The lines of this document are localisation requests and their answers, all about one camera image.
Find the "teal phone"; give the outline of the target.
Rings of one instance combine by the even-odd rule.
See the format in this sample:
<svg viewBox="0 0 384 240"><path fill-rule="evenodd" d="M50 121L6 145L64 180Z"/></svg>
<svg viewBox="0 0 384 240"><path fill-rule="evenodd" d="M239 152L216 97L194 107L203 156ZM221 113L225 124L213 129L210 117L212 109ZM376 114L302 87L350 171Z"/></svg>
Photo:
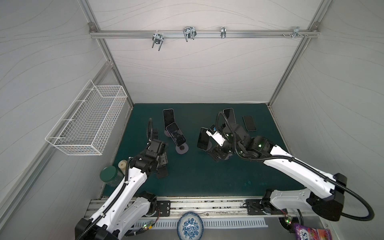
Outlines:
<svg viewBox="0 0 384 240"><path fill-rule="evenodd" d="M152 131L152 140L158 140L159 139L159 129L155 128Z"/></svg>
<svg viewBox="0 0 384 240"><path fill-rule="evenodd" d="M257 130L252 116L243 116L243 121L248 132L255 132Z"/></svg>
<svg viewBox="0 0 384 240"><path fill-rule="evenodd" d="M206 128L201 128L200 133L199 133L199 138L198 138L198 143L197 147L201 150L208 150L210 147L210 136L207 134Z"/></svg>

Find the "white phone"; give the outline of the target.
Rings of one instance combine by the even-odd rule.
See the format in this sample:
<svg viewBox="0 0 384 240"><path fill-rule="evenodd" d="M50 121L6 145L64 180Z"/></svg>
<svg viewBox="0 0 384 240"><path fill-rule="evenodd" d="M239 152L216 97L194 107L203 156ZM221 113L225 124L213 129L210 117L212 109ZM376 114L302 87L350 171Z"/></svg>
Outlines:
<svg viewBox="0 0 384 240"><path fill-rule="evenodd" d="M233 108L224 109L223 112L230 124L236 123L236 117L235 117L235 112Z"/></svg>

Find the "black stand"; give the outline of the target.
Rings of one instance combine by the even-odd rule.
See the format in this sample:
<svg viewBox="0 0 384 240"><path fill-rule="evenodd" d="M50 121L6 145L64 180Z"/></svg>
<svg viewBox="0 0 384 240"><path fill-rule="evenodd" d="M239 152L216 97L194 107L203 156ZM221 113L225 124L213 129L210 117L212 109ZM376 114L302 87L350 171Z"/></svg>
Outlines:
<svg viewBox="0 0 384 240"><path fill-rule="evenodd" d="M163 179L169 175L169 171L166 165L160 166L157 169L157 179Z"/></svg>

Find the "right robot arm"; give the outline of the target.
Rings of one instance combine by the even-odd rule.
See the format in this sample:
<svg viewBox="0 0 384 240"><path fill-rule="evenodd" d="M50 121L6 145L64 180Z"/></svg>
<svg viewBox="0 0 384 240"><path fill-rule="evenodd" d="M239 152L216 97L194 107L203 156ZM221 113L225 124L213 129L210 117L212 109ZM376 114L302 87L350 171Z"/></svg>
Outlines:
<svg viewBox="0 0 384 240"><path fill-rule="evenodd" d="M304 186L302 190L267 190L260 201L260 208L267 214L284 209L309 210L319 217L337 222L341 217L368 222L374 219L371 205L347 187L347 177L320 171L292 156L280 146L263 136L251 137L233 119L233 109L217 113L216 122L207 135L216 142L207 152L216 161L228 160L236 155L248 162L263 163ZM368 211L366 216L344 213L345 194L358 200Z"/></svg>

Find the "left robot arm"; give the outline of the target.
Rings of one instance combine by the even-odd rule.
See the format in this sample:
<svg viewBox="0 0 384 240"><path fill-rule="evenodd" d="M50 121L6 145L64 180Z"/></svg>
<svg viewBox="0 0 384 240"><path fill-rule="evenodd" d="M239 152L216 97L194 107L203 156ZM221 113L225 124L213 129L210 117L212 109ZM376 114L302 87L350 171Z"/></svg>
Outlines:
<svg viewBox="0 0 384 240"><path fill-rule="evenodd" d="M160 217L157 196L142 192L135 201L135 193L155 174L158 179L165 178L167 169L167 143L158 139L158 130L149 120L147 127L147 146L135 157L130 157L126 174L108 200L89 219L81 219L75 227L77 240L121 240L142 234L157 223L151 220L143 227L134 230L135 223L143 216Z"/></svg>

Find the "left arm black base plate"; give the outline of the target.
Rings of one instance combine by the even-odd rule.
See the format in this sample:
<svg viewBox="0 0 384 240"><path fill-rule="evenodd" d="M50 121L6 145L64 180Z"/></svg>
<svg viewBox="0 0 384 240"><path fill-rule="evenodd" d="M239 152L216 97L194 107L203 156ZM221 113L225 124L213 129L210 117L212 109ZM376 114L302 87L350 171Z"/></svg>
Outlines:
<svg viewBox="0 0 384 240"><path fill-rule="evenodd" d="M153 201L151 202L149 212L147 216L149 217L169 217L171 211L171 202L170 201Z"/></svg>

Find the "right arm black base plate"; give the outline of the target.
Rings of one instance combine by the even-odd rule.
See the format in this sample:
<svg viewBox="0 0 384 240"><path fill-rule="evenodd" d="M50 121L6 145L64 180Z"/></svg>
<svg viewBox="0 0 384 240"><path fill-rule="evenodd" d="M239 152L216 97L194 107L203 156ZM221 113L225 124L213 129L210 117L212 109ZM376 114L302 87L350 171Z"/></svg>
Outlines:
<svg viewBox="0 0 384 240"><path fill-rule="evenodd" d="M247 214L250 216L270 215L270 213L266 212L265 207L261 205L260 200L245 200L245 208L247 210Z"/></svg>

